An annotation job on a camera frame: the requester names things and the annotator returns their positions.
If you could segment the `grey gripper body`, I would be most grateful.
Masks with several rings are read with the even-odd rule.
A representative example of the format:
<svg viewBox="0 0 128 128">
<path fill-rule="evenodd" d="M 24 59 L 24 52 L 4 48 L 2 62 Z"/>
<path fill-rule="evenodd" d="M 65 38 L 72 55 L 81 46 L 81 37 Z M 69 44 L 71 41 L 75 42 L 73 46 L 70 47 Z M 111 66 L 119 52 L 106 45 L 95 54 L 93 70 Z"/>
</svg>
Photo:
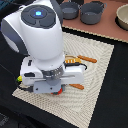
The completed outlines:
<svg viewBox="0 0 128 128">
<path fill-rule="evenodd" d="M 73 77 L 62 77 L 55 80 L 43 80 L 31 78 L 34 93 L 53 93 L 58 92 L 63 84 L 74 83 Z"/>
</svg>

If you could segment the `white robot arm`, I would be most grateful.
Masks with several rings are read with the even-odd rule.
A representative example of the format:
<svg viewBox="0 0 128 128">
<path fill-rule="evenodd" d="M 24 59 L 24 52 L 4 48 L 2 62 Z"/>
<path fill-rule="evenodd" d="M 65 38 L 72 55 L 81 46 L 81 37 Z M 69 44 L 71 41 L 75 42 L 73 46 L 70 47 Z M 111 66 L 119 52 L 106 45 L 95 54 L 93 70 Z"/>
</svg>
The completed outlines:
<svg viewBox="0 0 128 128">
<path fill-rule="evenodd" d="M 56 0 L 35 0 L 2 19 L 1 32 L 8 45 L 25 55 L 20 76 L 34 93 L 54 93 L 65 84 L 84 81 L 87 66 L 65 62 L 62 23 Z"/>
</svg>

